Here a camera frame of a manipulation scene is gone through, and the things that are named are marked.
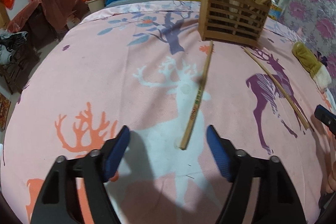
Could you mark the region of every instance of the brown tablecloth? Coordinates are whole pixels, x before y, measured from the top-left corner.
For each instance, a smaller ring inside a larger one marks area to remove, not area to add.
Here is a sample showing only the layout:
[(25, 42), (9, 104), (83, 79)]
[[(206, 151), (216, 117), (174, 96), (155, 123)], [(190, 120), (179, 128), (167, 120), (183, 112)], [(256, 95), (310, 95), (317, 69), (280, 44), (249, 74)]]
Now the brown tablecloth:
[(64, 30), (67, 18), (74, 10), (79, 19), (88, 12), (88, 6), (83, 0), (33, 0), (10, 21), (7, 31), (19, 32), (39, 4), (42, 6), (47, 21), (58, 33)]

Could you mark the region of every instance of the white deer print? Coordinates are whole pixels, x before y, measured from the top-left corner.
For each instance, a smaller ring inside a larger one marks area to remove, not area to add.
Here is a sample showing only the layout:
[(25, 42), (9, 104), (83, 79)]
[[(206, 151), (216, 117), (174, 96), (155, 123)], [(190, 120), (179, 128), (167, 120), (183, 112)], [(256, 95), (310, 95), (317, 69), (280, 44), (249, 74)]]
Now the white deer print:
[[(167, 61), (163, 62), (158, 70), (159, 73), (165, 76), (164, 83), (151, 83), (145, 81), (142, 75), (145, 66), (139, 68), (138, 73), (133, 75), (143, 86), (149, 88), (171, 88), (167, 93), (176, 94), (178, 117), (167, 122), (158, 123), (145, 130), (136, 130), (137, 134), (131, 136), (129, 151), (133, 148), (139, 149), (138, 147), (141, 141), (136, 140), (136, 138), (141, 138), (144, 145), (145, 155), (141, 155), (141, 153), (138, 155), (133, 154), (134, 157), (137, 157), (137, 159), (133, 160), (136, 160), (138, 165), (132, 164), (129, 162), (132, 159), (125, 157), (126, 164), (133, 166), (130, 168), (131, 170), (128, 170), (132, 175), (128, 176), (126, 180), (124, 177), (120, 178), (115, 185), (115, 187), (118, 188), (116, 191), (119, 193), (117, 199), (122, 201), (122, 196), (124, 195), (122, 194), (122, 188), (126, 187), (128, 184), (135, 181), (156, 180), (161, 176), (175, 173), (175, 204), (178, 223), (182, 223), (181, 208), (184, 206), (184, 196), (187, 191), (188, 180), (195, 182), (219, 209), (223, 206), (223, 204), (216, 198), (213, 188), (205, 179), (198, 162), (198, 157), (204, 148), (205, 134), (204, 117), (201, 110), (199, 110), (197, 114), (188, 148), (182, 151), (176, 146), (178, 140), (181, 140), (184, 134), (198, 91), (198, 84), (194, 82), (193, 79), (196, 78), (196, 76), (201, 75), (201, 73), (197, 72), (196, 64), (193, 65), (192, 69), (184, 60), (182, 61), (182, 64), (183, 67), (179, 70), (176, 66), (175, 59), (167, 57)], [(171, 80), (171, 74), (174, 70), (179, 77), (178, 81)], [(210, 100), (210, 95), (207, 92), (204, 92), (202, 99)], [(146, 161), (149, 163), (151, 169), (150, 175), (143, 172), (142, 167), (139, 166), (142, 162)], [(122, 166), (119, 168), (119, 172), (122, 176), (122, 173), (127, 171), (125, 165), (123, 165), (123, 168), (121, 167)]]

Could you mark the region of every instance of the pink bedsheet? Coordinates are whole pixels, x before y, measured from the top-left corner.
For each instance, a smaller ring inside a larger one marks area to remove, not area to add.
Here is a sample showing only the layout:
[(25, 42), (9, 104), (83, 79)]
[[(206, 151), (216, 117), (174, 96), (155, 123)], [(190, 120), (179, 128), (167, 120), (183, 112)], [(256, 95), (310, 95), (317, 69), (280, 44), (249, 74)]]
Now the pink bedsheet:
[[(215, 223), (230, 189), (205, 140), (220, 136), (254, 157), (280, 157), (313, 223), (331, 168), (330, 135), (312, 119), (325, 98), (291, 54), (285, 27), (268, 21), (253, 51), (309, 121), (293, 109), (240, 45), (214, 42), (200, 111), (188, 149), (181, 139), (209, 41), (197, 31), (199, 3), (164, 1), (109, 8), (68, 32), (26, 85), (9, 123), (1, 184), (29, 223), (43, 180), (59, 155), (98, 149), (126, 124), (129, 150), (106, 185), (122, 223)], [(92, 223), (79, 181), (86, 224)]]

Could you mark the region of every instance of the blue gripper pad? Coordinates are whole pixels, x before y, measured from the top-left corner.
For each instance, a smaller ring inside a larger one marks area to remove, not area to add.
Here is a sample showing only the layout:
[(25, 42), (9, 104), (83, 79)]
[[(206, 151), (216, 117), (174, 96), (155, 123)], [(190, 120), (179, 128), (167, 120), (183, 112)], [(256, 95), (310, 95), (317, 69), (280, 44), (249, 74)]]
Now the blue gripper pad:
[(108, 181), (110, 178), (113, 178), (117, 172), (119, 164), (122, 157), (124, 156), (125, 150), (129, 144), (130, 132), (127, 126), (124, 126), (116, 137), (116, 143), (107, 157), (105, 162), (104, 172), (104, 181)]
[(234, 146), (229, 140), (220, 138), (212, 125), (207, 128), (207, 141), (220, 174), (229, 182), (233, 182), (236, 176), (232, 168), (236, 151)]

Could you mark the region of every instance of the deer print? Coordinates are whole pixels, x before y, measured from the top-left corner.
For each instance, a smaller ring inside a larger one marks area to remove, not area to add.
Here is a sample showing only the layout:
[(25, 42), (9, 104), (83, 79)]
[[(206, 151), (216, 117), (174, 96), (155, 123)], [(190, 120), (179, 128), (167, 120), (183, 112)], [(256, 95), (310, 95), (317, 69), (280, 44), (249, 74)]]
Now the deer print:
[[(272, 66), (272, 68), (276, 71), (276, 75), (273, 75), (273, 77), (281, 84), (281, 86), (284, 88), (284, 90), (288, 93), (290, 98), (293, 100), (293, 102), (297, 105), (297, 107), (301, 110), (301, 113), (305, 116), (305, 113), (303, 112), (301, 106), (299, 105), (298, 101), (294, 97), (294, 92), (291, 87), (291, 84), (289, 82), (289, 79), (287, 75), (284, 72), (284, 68), (278, 63), (279, 59), (274, 59), (273, 54), (268, 55), (262, 50), (255, 50), (256, 55), (253, 54), (258, 59), (261, 59), (263, 61), (266, 61), (268, 64)], [(295, 138), (297, 138), (297, 134), (291, 130), (284, 120), (281, 118), (277, 105), (275, 103), (276, 96), (278, 96), (280, 99), (284, 98), (282, 92), (274, 85), (272, 79), (267, 74), (261, 74), (257, 73), (250, 78), (246, 80), (246, 85), (251, 88), (254, 95), (257, 97), (257, 106), (255, 110), (253, 111), (255, 121), (257, 122), (258, 126), (258, 133), (259, 133), (259, 139), (261, 146), (267, 151), (269, 155), (273, 153), (273, 150), (270, 149), (270, 147), (266, 144), (265, 139), (263, 137), (263, 130), (261, 127), (261, 115), (267, 105), (268, 102), (270, 102), (273, 114), (276, 115), (280, 122), (285, 126), (285, 128), (288, 130), (288, 132), (293, 135)], [(301, 123), (299, 120), (298, 115), (294, 112), (296, 119), (299, 123), (300, 129), (301, 129)]]
[[(117, 121), (114, 121), (108, 134), (108, 127), (110, 125), (110, 121), (106, 121), (106, 113), (102, 112), (100, 118), (100, 124), (97, 128), (93, 128), (93, 113), (91, 110), (90, 102), (86, 103), (87, 109), (84, 111), (80, 111), (79, 114), (75, 117), (78, 122), (74, 122), (72, 126), (72, 130), (76, 135), (76, 144), (74, 147), (70, 146), (66, 138), (62, 133), (62, 122), (66, 119), (67, 115), (59, 115), (58, 121), (55, 121), (55, 129), (57, 137), (62, 143), (62, 147), (68, 150), (71, 153), (75, 153), (73, 157), (81, 158), (84, 157), (88, 152), (94, 149), (100, 149), (105, 143), (105, 139), (115, 138)], [(83, 145), (82, 139), (86, 133), (90, 135), (90, 144)], [(116, 172), (115, 176), (110, 179), (110, 181), (116, 181), (119, 178), (118, 172)], [(83, 179), (79, 179), (81, 182), (77, 183), (77, 191), (79, 203), (81, 206), (83, 218), (85, 224), (93, 224), (93, 219), (91, 216), (89, 204), (86, 197), (85, 185)], [(29, 187), (30, 194), (30, 204), (26, 206), (26, 211), (28, 215), (28, 220), (31, 219), (31, 214), (33, 213), (33, 209), (38, 197), (38, 194), (42, 188), (44, 180), (42, 179), (30, 179), (27, 181), (27, 187)]]
[[(175, 59), (167, 57), (167, 61), (163, 62), (158, 70), (160, 74), (165, 76), (164, 83), (147, 82), (143, 78), (145, 68), (146, 66), (139, 68), (137, 74), (133, 76), (141, 85), (149, 88), (170, 88), (167, 94), (176, 95), (178, 117), (167, 122), (158, 123), (145, 130), (138, 130), (131, 136), (129, 145), (130, 151), (133, 145), (135, 147), (135, 144), (132, 142), (136, 142), (136, 138), (141, 138), (145, 146), (145, 155), (143, 159), (139, 159), (139, 157), (142, 156), (138, 153), (130, 160), (133, 159), (134, 162), (137, 161), (139, 163), (149, 161), (149, 166), (152, 169), (152, 177), (149, 177), (146, 172), (133, 163), (135, 167), (134, 170), (131, 170), (132, 176), (123, 177), (120, 174), (121, 178), (116, 182), (116, 187), (113, 190), (114, 197), (116, 200), (122, 202), (125, 196), (125, 189), (129, 184), (138, 181), (148, 181), (150, 179), (156, 180), (164, 175), (175, 173), (175, 204), (178, 223), (182, 222), (181, 208), (184, 205), (184, 195), (188, 187), (189, 179), (192, 179), (200, 189), (205, 190), (206, 188), (207, 191), (205, 191), (205, 194), (207, 197), (221, 209), (222, 204), (216, 198), (212, 187), (207, 185), (202, 169), (198, 163), (198, 157), (203, 151), (205, 134), (204, 117), (201, 110), (198, 112), (188, 149), (182, 151), (176, 146), (177, 143), (179, 144), (186, 129), (198, 90), (198, 84), (193, 80), (201, 75), (197, 71), (196, 64), (191, 67), (183, 60), (182, 69), (178, 69)], [(178, 81), (171, 80), (171, 74), (174, 71), (178, 75)], [(202, 99), (209, 100), (210, 95), (204, 92)]]

